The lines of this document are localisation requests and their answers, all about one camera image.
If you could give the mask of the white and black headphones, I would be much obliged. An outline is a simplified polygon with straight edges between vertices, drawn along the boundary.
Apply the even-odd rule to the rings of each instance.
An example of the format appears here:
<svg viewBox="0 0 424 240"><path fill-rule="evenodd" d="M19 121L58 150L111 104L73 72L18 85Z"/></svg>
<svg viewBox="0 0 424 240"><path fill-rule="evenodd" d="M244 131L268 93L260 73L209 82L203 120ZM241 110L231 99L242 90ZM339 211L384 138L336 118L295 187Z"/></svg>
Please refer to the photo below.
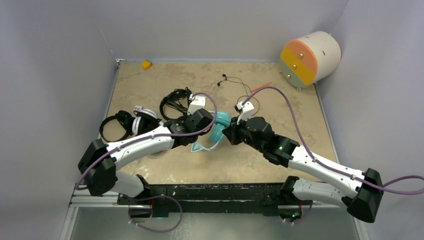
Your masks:
<svg viewBox="0 0 424 240"><path fill-rule="evenodd" d="M158 114L151 109L143 108L141 111L133 111L134 121L132 123L133 137L139 140L139 136L163 125ZM146 147L152 142L152 139L139 141L136 143L136 156L140 159L148 155Z"/></svg>

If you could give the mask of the teal cat ear headphones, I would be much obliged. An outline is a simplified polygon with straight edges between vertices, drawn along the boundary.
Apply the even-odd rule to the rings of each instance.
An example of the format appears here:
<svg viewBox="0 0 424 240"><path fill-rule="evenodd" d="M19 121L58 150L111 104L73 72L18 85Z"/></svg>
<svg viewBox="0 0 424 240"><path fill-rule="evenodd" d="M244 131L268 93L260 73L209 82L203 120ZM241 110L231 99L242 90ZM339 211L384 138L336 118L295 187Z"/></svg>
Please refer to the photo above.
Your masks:
<svg viewBox="0 0 424 240"><path fill-rule="evenodd" d="M205 147L199 142L195 142L191 145L190 152L200 152L200 151L211 151L215 149L218 144L224 139L225 135L222 131L230 126L232 116L228 112L218 111L217 116L214 121L214 127L209 136L209 140L214 143L211 147Z"/></svg>

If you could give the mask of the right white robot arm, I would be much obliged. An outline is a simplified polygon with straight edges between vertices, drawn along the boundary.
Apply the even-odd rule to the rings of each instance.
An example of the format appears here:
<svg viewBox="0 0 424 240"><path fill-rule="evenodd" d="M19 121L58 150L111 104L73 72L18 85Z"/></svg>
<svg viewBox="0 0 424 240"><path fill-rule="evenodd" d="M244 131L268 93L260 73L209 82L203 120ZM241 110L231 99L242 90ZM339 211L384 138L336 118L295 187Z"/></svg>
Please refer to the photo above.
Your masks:
<svg viewBox="0 0 424 240"><path fill-rule="evenodd" d="M312 183L298 178L281 189L288 204L296 200L328 203L341 208L358 220L374 223L384 195L378 171L346 167L319 155L311 156L297 141L276 134L263 117L246 121L231 120L222 133L232 145L244 143L257 150L270 163L307 173L320 180Z"/></svg>

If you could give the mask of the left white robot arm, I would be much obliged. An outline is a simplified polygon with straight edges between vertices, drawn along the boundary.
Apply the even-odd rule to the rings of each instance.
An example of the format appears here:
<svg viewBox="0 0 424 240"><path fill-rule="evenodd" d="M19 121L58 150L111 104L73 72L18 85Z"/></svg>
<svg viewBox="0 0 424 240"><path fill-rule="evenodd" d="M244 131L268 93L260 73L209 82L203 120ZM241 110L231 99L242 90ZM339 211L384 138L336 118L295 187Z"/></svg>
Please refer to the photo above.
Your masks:
<svg viewBox="0 0 424 240"><path fill-rule="evenodd" d="M214 115L204 108L193 114L159 125L149 132L116 142L92 141L77 168L81 178L76 190L91 196L107 192L122 193L138 205L149 199L147 183L141 176L120 173L124 166L143 157L196 142L214 123Z"/></svg>

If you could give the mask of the black wired earbuds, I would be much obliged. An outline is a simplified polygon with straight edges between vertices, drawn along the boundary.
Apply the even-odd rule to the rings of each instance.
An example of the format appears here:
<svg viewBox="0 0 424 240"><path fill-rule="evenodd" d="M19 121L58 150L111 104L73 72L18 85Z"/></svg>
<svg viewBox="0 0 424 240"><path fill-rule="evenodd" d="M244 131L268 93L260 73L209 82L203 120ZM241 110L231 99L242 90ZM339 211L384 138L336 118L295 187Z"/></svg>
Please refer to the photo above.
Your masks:
<svg viewBox="0 0 424 240"><path fill-rule="evenodd" d="M240 77L221 74L222 79L216 83L219 89L226 88L226 91L234 96L236 102L244 101L252 93L253 89L246 84Z"/></svg>

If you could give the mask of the black headphones with pink mic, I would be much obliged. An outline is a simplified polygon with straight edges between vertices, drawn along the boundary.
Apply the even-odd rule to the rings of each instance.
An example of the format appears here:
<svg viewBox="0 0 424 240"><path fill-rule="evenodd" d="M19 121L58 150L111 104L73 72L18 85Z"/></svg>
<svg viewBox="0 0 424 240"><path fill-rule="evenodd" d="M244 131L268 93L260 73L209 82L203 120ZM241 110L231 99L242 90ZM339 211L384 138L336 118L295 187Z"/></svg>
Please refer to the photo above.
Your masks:
<svg viewBox="0 0 424 240"><path fill-rule="evenodd" d="M188 107L185 107L180 100L183 100L186 98L187 104L189 105L191 103L190 96L192 95L192 91L188 88L175 88L174 91L169 93L167 96L165 96L159 105L159 112L163 119L166 121L172 120L172 118L166 116L164 112L164 107L168 106L171 109L177 110L178 112L182 113L184 116L188 114Z"/></svg>

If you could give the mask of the black headphones with cable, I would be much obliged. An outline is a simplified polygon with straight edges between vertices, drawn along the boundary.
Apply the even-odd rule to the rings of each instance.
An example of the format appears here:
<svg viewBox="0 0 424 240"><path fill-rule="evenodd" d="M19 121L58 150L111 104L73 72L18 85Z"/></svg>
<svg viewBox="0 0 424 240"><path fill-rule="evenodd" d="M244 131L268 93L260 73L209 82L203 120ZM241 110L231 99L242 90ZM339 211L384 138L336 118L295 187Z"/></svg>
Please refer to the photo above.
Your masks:
<svg viewBox="0 0 424 240"><path fill-rule="evenodd" d="M126 140L133 135L132 124L134 117L125 110L119 110L117 113L105 118L99 126L99 136L106 143ZM109 140L106 136L112 133L122 133L123 135L116 140Z"/></svg>

